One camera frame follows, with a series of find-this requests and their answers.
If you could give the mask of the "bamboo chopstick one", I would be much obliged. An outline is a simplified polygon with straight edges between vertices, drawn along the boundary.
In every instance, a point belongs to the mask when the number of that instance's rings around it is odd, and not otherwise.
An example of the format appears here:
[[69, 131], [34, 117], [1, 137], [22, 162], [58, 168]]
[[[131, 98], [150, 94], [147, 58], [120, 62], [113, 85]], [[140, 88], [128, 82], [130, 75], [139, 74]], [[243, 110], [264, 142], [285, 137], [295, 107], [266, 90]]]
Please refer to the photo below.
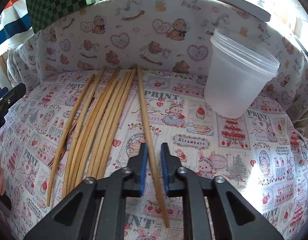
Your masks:
[[92, 82], [94, 81], [95, 79], [95, 74], [92, 74], [88, 81], [86, 82], [85, 86], [83, 87], [79, 97], [78, 97], [78, 100], [76, 101], [68, 119], [67, 119], [67, 122], [66, 122], [66, 125], [65, 125], [65, 128], [62, 132], [62, 135], [61, 135], [61, 138], [59, 139], [59, 142], [58, 142], [58, 145], [57, 145], [57, 149], [56, 149], [56, 152], [55, 152], [55, 155], [54, 155], [54, 161], [53, 161], [53, 165], [51, 167], [51, 174], [50, 174], [50, 179], [49, 179], [49, 182], [47, 184], [48, 186], [48, 189], [47, 189], [47, 202], [46, 202], [46, 205], [48, 207], [50, 207], [50, 204], [51, 204], [51, 193], [52, 193], [52, 189], [53, 189], [53, 183], [54, 183], [54, 179], [55, 179], [55, 174], [56, 174], [56, 170], [57, 170], [57, 166], [58, 166], [58, 163], [59, 163], [59, 160], [60, 160], [60, 156], [61, 156], [61, 153], [62, 153], [62, 149], [63, 149], [63, 146], [64, 146], [64, 143], [66, 141], [66, 138], [67, 138], [67, 135], [70, 131], [70, 128], [72, 126], [72, 122], [74, 120], [74, 116], [76, 115], [90, 85], [92, 84]]

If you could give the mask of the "bamboo chopstick two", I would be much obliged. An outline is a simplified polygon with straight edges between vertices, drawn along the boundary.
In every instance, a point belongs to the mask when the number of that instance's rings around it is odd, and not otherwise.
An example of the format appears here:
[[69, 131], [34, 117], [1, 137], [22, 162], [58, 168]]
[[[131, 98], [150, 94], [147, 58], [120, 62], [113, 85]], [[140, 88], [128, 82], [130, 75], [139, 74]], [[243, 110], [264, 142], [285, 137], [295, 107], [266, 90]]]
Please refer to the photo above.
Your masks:
[[80, 115], [77, 119], [76, 127], [74, 129], [74, 134], [73, 134], [70, 149], [69, 149], [69, 153], [68, 153], [68, 156], [67, 156], [66, 169], [65, 169], [63, 188], [62, 188], [62, 198], [64, 198], [66, 196], [67, 184], [68, 184], [69, 174], [70, 174], [70, 171], [71, 171], [72, 160], [73, 160], [76, 144], [77, 144], [78, 139], [79, 139], [81, 127], [82, 127], [83, 121], [85, 120], [85, 115], [87, 113], [87, 109], [89, 108], [90, 102], [93, 98], [93, 95], [94, 95], [94, 93], [97, 89], [99, 81], [102, 78], [102, 75], [104, 74], [105, 70], [106, 70], [106, 68], [102, 67], [101, 71], [95, 77], [93, 83], [91, 84], [91, 88], [88, 90], [88, 94], [87, 94], [87, 97], [85, 99], [83, 108], [82, 108]]

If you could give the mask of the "bamboo chopstick four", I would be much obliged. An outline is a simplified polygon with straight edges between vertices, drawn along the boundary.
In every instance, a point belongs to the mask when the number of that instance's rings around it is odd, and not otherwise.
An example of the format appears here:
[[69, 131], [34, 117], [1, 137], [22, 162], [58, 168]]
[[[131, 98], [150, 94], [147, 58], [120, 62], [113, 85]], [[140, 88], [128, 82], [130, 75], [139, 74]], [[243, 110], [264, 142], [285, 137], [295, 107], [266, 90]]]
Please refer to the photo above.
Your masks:
[[101, 123], [102, 117], [105, 113], [105, 110], [107, 108], [108, 102], [112, 96], [113, 91], [115, 90], [115, 86], [117, 85], [118, 80], [114, 79], [109, 86], [109, 89], [105, 95], [102, 95], [103, 100], [93, 112], [92, 112], [92, 120], [88, 122], [88, 124], [85, 126], [86, 131], [83, 135], [83, 142], [80, 144], [78, 156], [76, 158], [76, 161], [74, 163], [74, 169], [73, 174], [71, 176], [70, 180], [70, 186], [69, 189], [74, 189], [76, 185], [81, 181], [85, 166], [87, 163], [87, 159], [89, 156], [89, 152], [92, 148], [94, 139], [100, 139], [101, 134], [104, 131], [104, 122]]

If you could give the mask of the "bamboo chopstick five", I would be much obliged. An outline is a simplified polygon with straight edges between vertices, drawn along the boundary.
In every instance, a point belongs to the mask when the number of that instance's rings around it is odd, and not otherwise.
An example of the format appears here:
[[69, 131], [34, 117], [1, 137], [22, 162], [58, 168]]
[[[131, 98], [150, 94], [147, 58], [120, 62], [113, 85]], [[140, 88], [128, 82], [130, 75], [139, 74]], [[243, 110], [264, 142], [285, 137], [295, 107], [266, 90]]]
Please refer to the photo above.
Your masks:
[[91, 158], [89, 160], [89, 166], [86, 175], [88, 177], [96, 177], [96, 175], [93, 173], [93, 168], [96, 164], [98, 164], [98, 161], [100, 160], [99, 156], [99, 151], [101, 150], [102, 145], [104, 144], [104, 140], [102, 139], [103, 137], [107, 137], [107, 134], [109, 132], [109, 126], [110, 126], [110, 117], [112, 113], [112, 108], [114, 106], [114, 103], [117, 100], [117, 96], [119, 95], [119, 92], [121, 90], [122, 85], [127, 83], [127, 80], [129, 78], [130, 72], [125, 72], [121, 79], [119, 80], [118, 84], [115, 85], [114, 91], [111, 93], [110, 100], [107, 104], [106, 111], [102, 117], [100, 126], [97, 131], [97, 136], [95, 138], [94, 146], [93, 146], [93, 151], [91, 154]]

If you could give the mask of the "bamboo chopstick six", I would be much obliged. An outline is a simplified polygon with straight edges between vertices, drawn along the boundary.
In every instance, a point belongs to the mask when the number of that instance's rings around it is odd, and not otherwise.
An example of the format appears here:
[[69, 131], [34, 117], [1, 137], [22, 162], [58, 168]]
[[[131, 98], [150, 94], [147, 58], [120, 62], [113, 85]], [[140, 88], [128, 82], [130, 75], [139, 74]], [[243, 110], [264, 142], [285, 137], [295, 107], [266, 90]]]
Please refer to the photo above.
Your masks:
[[95, 161], [93, 161], [93, 168], [89, 172], [91, 176], [97, 178], [99, 175], [99, 168], [104, 164], [105, 148], [109, 145], [110, 133], [113, 131], [117, 111], [124, 94], [126, 85], [130, 79], [131, 71], [125, 72], [121, 79], [121, 85], [115, 89], [113, 96], [111, 97], [108, 109], [105, 113], [106, 123], [101, 136], [100, 144], [95, 155]]

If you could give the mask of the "bamboo chopstick seven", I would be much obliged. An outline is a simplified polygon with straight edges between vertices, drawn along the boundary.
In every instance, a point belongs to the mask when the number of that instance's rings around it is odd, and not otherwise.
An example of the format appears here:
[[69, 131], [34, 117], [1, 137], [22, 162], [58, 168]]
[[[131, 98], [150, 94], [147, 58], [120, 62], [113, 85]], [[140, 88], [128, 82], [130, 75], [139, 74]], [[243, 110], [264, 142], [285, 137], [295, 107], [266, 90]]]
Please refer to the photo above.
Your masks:
[[133, 69], [130, 73], [129, 79], [127, 80], [127, 84], [120, 90], [121, 95], [119, 96], [118, 106], [116, 107], [116, 111], [112, 118], [112, 123], [108, 135], [106, 137], [106, 141], [102, 145], [101, 159], [97, 164], [97, 169], [93, 172], [96, 175], [97, 179], [101, 179], [104, 176], [113, 140], [117, 132], [120, 118], [124, 110], [125, 102], [129, 95], [135, 74], [136, 74], [136, 69]]

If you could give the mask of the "bamboo chopstick eight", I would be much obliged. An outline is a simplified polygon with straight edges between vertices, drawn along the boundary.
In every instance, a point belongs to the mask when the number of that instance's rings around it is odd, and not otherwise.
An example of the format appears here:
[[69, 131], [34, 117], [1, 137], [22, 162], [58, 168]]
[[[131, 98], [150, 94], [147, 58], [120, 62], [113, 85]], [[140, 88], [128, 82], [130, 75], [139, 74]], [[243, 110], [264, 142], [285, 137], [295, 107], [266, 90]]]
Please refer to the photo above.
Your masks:
[[157, 197], [157, 201], [159, 204], [159, 207], [161, 209], [161, 215], [162, 219], [164, 221], [164, 225], [166, 228], [170, 227], [170, 220], [167, 214], [167, 209], [165, 205], [165, 199], [164, 195], [162, 193], [159, 174], [158, 174], [158, 168], [157, 163], [155, 160], [155, 153], [154, 153], [154, 147], [153, 147], [153, 140], [151, 137], [151, 129], [150, 129], [150, 123], [148, 118], [148, 112], [147, 112], [147, 104], [145, 100], [145, 90], [144, 90], [144, 82], [143, 82], [143, 72], [142, 68], [137, 68], [137, 74], [138, 74], [138, 87], [139, 87], [139, 102], [142, 112], [142, 122], [144, 127], [144, 134], [145, 134], [145, 140], [147, 143], [148, 153], [149, 153], [149, 161], [150, 161], [150, 168], [151, 168], [151, 174], [152, 174], [152, 180], [153, 185], [155, 189], [155, 195]]

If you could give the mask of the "bamboo chopstick three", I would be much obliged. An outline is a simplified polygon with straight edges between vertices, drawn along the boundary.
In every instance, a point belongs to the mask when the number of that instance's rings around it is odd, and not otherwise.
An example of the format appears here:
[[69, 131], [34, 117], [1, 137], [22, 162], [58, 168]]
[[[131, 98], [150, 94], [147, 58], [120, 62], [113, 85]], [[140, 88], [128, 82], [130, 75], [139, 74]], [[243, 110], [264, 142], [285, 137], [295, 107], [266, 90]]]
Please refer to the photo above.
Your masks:
[[108, 84], [98, 96], [95, 104], [89, 112], [83, 130], [78, 134], [72, 158], [68, 161], [70, 167], [64, 177], [62, 196], [65, 197], [78, 183], [82, 180], [88, 156], [93, 145], [93, 141], [101, 122], [104, 111], [107, 107], [108, 101], [115, 89], [117, 83], [117, 76], [121, 67], [117, 67], [112, 74]]

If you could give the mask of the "rose gold fork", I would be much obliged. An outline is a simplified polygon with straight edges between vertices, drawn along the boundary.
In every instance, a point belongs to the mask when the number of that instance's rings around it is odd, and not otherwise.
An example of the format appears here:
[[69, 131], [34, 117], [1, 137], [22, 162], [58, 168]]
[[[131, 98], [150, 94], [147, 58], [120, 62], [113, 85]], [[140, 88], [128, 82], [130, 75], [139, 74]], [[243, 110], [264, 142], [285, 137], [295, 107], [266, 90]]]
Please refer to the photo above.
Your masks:
[[[67, 141], [68, 141], [68, 137], [69, 137], [70, 133], [72, 133], [72, 130], [76, 127], [77, 122], [78, 122], [78, 119], [75, 119], [74, 122], [73, 122], [73, 124], [72, 124], [72, 126], [71, 126], [71, 128], [70, 128], [70, 130], [69, 130], [69, 132], [67, 133], [67, 137], [66, 137], [66, 139], [65, 139], [65, 142], [63, 143], [62, 150], [61, 150], [61, 154], [60, 154], [60, 159], [59, 159], [59, 160], [62, 160], [64, 154], [65, 154], [66, 151], [67, 151]], [[53, 157], [53, 158], [51, 159], [51, 161], [48, 163], [48, 167], [49, 167], [49, 168], [52, 168], [52, 167], [53, 167], [54, 159], [55, 159], [55, 158]]]

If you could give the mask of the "striped window curtain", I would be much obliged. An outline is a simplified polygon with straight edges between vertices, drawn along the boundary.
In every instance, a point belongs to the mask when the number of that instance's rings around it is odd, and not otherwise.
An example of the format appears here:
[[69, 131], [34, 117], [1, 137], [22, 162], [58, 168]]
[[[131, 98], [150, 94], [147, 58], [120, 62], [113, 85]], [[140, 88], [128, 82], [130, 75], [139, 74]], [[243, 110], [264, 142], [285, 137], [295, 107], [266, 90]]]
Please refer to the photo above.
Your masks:
[[32, 34], [26, 0], [0, 0], [0, 56]]

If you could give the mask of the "translucent plastic cup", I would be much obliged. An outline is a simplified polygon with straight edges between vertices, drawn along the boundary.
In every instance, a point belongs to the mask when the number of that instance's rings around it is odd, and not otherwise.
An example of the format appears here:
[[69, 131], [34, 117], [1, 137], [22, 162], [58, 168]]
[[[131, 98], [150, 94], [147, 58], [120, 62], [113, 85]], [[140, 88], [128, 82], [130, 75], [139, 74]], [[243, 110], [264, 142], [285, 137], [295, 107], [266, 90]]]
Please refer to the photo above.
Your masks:
[[278, 75], [280, 62], [254, 37], [216, 28], [204, 99], [214, 112], [239, 118], [264, 86]]

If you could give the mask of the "white desk lamp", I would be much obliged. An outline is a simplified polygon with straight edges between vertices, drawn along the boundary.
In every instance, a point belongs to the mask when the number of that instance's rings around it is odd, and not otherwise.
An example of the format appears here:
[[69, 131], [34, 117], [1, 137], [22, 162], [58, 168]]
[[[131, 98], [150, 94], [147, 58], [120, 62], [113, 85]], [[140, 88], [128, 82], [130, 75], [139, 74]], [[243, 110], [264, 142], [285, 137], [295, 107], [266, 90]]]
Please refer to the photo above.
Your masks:
[[271, 14], [263, 9], [263, 1], [259, 0], [257, 5], [250, 3], [246, 0], [217, 0], [229, 5], [232, 5], [233, 7], [236, 7], [242, 11], [247, 12], [248, 14], [251, 14], [258, 18], [259, 20], [263, 22], [269, 22], [271, 20]]

